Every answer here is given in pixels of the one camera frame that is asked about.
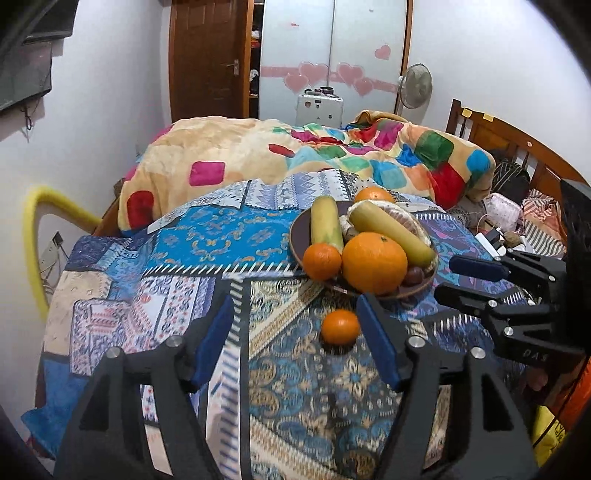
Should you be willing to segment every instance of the brown wooden door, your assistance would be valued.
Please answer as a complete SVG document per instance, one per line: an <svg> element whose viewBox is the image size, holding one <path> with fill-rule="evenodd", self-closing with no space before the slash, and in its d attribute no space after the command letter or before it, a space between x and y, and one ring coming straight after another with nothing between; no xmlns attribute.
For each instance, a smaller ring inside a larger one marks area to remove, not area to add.
<svg viewBox="0 0 591 480"><path fill-rule="evenodd" d="M176 0L170 18L173 121L242 116L246 14L242 0Z"/></svg>

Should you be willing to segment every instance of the large orange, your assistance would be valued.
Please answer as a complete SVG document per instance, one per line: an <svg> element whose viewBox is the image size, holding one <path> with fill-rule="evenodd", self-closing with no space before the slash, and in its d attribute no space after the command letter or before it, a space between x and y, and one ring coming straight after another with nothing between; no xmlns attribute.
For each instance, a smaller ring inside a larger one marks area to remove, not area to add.
<svg viewBox="0 0 591 480"><path fill-rule="evenodd" d="M407 270L402 247L379 233L362 232L343 250L343 276L362 293L384 295L395 291Z"/></svg>
<svg viewBox="0 0 591 480"><path fill-rule="evenodd" d="M355 203L360 202L361 200L383 200L385 202L396 203L394 197L380 187L365 187L364 189L361 189L357 195L355 195Z"/></svg>
<svg viewBox="0 0 591 480"><path fill-rule="evenodd" d="M302 264L306 274L316 281L338 275L341 258L339 251L329 244L312 244L304 252Z"/></svg>
<svg viewBox="0 0 591 480"><path fill-rule="evenodd" d="M335 310L322 321L320 333L331 345L350 345L359 336L361 328L357 315L349 310Z"/></svg>

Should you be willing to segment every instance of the white box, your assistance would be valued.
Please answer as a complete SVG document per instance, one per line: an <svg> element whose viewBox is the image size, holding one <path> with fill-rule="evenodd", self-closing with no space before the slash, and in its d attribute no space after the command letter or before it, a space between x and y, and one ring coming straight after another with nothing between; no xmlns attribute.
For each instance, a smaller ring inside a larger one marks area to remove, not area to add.
<svg viewBox="0 0 591 480"><path fill-rule="evenodd" d="M319 124L324 127L341 128L343 122L343 99L336 95L304 92L297 99L295 125Z"/></svg>

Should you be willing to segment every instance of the bowl of fruit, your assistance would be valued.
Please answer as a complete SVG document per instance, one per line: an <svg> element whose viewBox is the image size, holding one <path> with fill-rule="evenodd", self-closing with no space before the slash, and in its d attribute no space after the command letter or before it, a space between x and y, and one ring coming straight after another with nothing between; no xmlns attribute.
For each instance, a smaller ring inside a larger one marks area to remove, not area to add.
<svg viewBox="0 0 591 480"><path fill-rule="evenodd" d="M437 251L414 215L376 189L354 202L316 198L291 225L291 252L312 280L347 295L416 295L433 281Z"/></svg>

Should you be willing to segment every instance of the wall socket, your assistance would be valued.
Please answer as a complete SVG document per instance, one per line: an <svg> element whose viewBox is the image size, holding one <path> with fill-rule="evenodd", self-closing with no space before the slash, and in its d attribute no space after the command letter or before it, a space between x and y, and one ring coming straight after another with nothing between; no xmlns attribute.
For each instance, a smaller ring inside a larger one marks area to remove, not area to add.
<svg viewBox="0 0 591 480"><path fill-rule="evenodd" d="M49 245L47 245L41 254L41 257L39 257L39 272L46 272L57 263L60 255L60 247L63 242L64 239L61 237L60 232L56 232Z"/></svg>

